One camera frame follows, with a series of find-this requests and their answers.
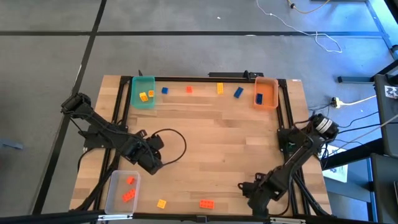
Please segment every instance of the sticker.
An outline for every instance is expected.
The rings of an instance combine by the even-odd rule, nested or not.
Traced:
[[[328,121],[328,120],[327,120],[326,118],[324,118],[324,119],[321,121],[321,123],[320,123],[315,129],[317,129],[317,131],[321,130],[322,127],[324,127],[324,125],[326,124],[327,121]]]
[[[396,99],[398,98],[398,88],[393,86],[384,86],[384,93],[386,97]]]
[[[326,125],[319,131],[319,133],[321,133],[321,134],[325,133],[325,131],[326,131],[327,129],[330,128],[330,126],[331,126],[332,123],[333,123],[333,122],[332,122],[331,120],[328,120],[328,122],[326,123]]]

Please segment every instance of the orange lego brick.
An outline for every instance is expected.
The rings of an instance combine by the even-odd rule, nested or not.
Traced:
[[[155,91],[154,90],[149,90],[148,91],[148,96],[149,97],[154,97],[154,95],[155,95]]]
[[[200,200],[199,207],[214,209],[214,201],[212,200]]]
[[[136,196],[136,190],[132,189],[122,196],[123,202],[128,202]]]
[[[192,86],[187,86],[187,93],[192,93]]]
[[[134,177],[128,177],[128,178],[127,178],[127,183],[128,183],[128,184],[134,183]]]
[[[136,196],[136,190],[135,190],[135,189],[132,189],[132,190],[130,190],[130,191],[128,192],[128,194],[129,194],[131,197],[135,197],[135,196]]]

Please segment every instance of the lego brick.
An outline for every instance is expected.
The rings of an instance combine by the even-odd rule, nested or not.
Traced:
[[[123,202],[128,202],[136,196],[136,190],[132,189],[122,196]]]
[[[166,201],[162,200],[162,199],[159,199],[159,201],[157,202],[157,206],[159,208],[164,208],[166,206]]]
[[[256,103],[259,104],[259,105],[262,104],[262,94],[257,93],[257,96],[256,96]]]
[[[217,83],[217,94],[224,94],[224,85],[223,83]]]
[[[163,87],[163,88],[162,88],[162,93],[163,93],[163,94],[168,94],[168,93],[169,93],[169,88]]]
[[[187,86],[187,93],[192,93],[192,86]]]
[[[155,95],[155,91],[154,90],[149,90],[148,91],[148,96],[149,97],[154,97],[154,95]]]
[[[141,98],[142,102],[148,101],[148,96],[145,92],[140,93],[139,97]]]
[[[199,207],[214,209],[214,201],[212,200],[200,200]]]
[[[243,92],[243,88],[238,87],[238,89],[235,91],[234,97],[239,98],[241,96],[242,92]]]
[[[134,177],[128,177],[128,178],[127,178],[127,183],[128,183],[128,184],[134,183]]]

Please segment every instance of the teal plastic bin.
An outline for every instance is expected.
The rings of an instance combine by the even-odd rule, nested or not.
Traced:
[[[148,91],[154,90],[154,97],[149,97]],[[148,96],[148,101],[142,102],[139,94],[145,92]],[[131,104],[137,109],[151,109],[155,106],[155,77],[133,77],[131,85]]]

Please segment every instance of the yellow lego brick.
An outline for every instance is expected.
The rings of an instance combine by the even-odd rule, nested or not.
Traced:
[[[223,83],[217,83],[217,94],[224,94],[224,85],[223,85]]]
[[[145,92],[140,93],[139,97],[141,98],[142,102],[148,101],[148,96]]]
[[[164,207],[166,206],[166,201],[160,199],[160,200],[157,202],[157,206],[158,206],[159,208],[164,208]]]
[[[154,90],[149,90],[148,91],[148,96],[149,97],[154,97],[154,95],[155,95],[155,91]]]

